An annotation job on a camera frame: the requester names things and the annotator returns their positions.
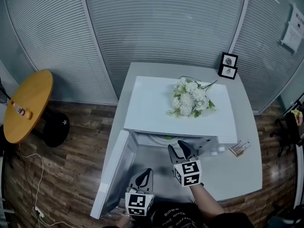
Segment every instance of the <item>green leaf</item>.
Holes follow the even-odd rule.
[[[212,111],[215,111],[216,109],[215,109],[215,105],[213,104],[213,102],[211,101],[211,100],[209,100],[209,106],[208,106],[208,108],[210,109],[210,110],[212,110]]]
[[[178,99],[180,99],[182,92],[179,90],[174,90],[173,91],[173,97],[177,97]]]
[[[213,104],[213,102],[211,100],[209,100],[209,107],[210,108],[215,107],[215,105]]]
[[[181,110],[179,108],[175,108],[174,111],[168,111],[168,114],[179,117],[181,115]]]
[[[201,114],[201,112],[195,111],[195,112],[194,112],[194,117],[197,118],[200,114]]]
[[[186,86],[183,86],[183,87],[181,88],[181,91],[182,91],[183,93],[186,93]]]
[[[195,83],[198,85],[198,89],[201,89],[201,85],[197,81]]]

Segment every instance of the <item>fiducial marker cube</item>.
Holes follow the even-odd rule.
[[[153,204],[154,195],[125,193],[125,209],[128,215],[147,216],[148,210]]]
[[[182,187],[201,183],[200,160],[174,165],[174,177]]]

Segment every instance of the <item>white cord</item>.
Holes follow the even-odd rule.
[[[24,157],[24,158],[28,158],[28,157],[37,155],[37,156],[40,157],[40,159],[41,159],[41,161],[42,161],[42,173],[41,173],[41,178],[40,178],[40,181],[39,181],[39,183],[38,183],[38,188],[37,188],[37,193],[36,193],[36,202],[35,202],[35,207],[36,207],[36,206],[37,206],[37,197],[38,197],[39,187],[40,187],[40,183],[41,183],[42,175],[43,175],[43,159],[42,159],[42,157],[41,157],[40,155],[38,155],[37,153],[30,154],[30,155],[28,155],[28,156],[24,156],[24,155],[22,154],[22,152],[21,152],[20,143],[19,143],[19,150],[20,150],[21,156]]]
[[[55,224],[60,224],[60,223],[64,223],[64,224],[66,224],[67,226],[70,226],[70,225],[68,225],[67,223],[63,222],[63,221],[61,221],[61,222],[56,222],[56,223],[54,223],[54,224],[52,224],[52,225],[49,225],[48,223],[44,222],[44,221],[42,220],[41,217],[40,217],[40,221],[42,222],[42,224],[43,224],[44,226],[46,226],[46,225],[48,225],[48,226],[53,226],[53,225],[55,225]]]
[[[34,208],[37,207],[37,197],[38,197],[39,187],[40,187],[40,183],[41,183],[42,176],[43,176],[43,170],[44,170],[44,168],[43,168],[43,159],[42,159],[42,157],[41,157],[39,154],[37,154],[37,153],[30,154],[30,155],[28,155],[28,156],[24,156],[24,155],[22,154],[22,152],[21,152],[20,143],[19,143],[19,150],[20,150],[20,154],[21,154],[22,157],[28,158],[28,157],[37,155],[37,156],[40,157],[41,162],[42,162],[42,173],[41,173],[40,181],[39,181],[39,183],[38,183],[38,189],[37,189],[37,193],[36,193],[36,202],[35,202],[35,206],[33,207],[34,215],[35,215],[35,217],[37,217],[37,213],[35,212]],[[42,220],[42,218],[40,217],[40,220],[38,219],[38,224],[39,224],[39,227],[40,227],[40,228],[41,228],[40,222],[41,222],[41,224],[44,225],[45,227],[50,227],[50,226],[53,226],[53,225],[55,225],[55,224],[60,224],[60,223],[64,223],[64,224],[66,224],[67,226],[70,226],[70,225],[68,225],[67,223],[63,222],[63,221],[61,221],[61,222],[56,222],[56,223],[54,223],[54,224],[52,224],[52,225],[49,225],[48,223],[44,222],[44,221]]]

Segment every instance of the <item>window blind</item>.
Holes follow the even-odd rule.
[[[218,67],[244,0],[86,1],[119,95],[131,62]]]
[[[17,83],[21,84],[34,72],[34,68],[16,37],[4,0],[0,0],[0,18],[0,59]]]
[[[296,54],[280,43],[293,3],[304,13],[304,0],[249,0],[233,53],[253,110],[261,112],[276,97],[303,59],[303,40]]]
[[[53,73],[54,99],[117,103],[81,0],[6,0],[6,4],[35,67]]]

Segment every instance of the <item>black photo frame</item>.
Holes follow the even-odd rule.
[[[236,67],[238,56],[234,54],[228,54],[223,52],[222,59],[220,61],[220,65],[232,66]]]
[[[231,67],[228,65],[221,65],[218,70],[218,76],[224,77],[224,78],[230,78],[235,79],[237,75],[238,68],[237,67]]]

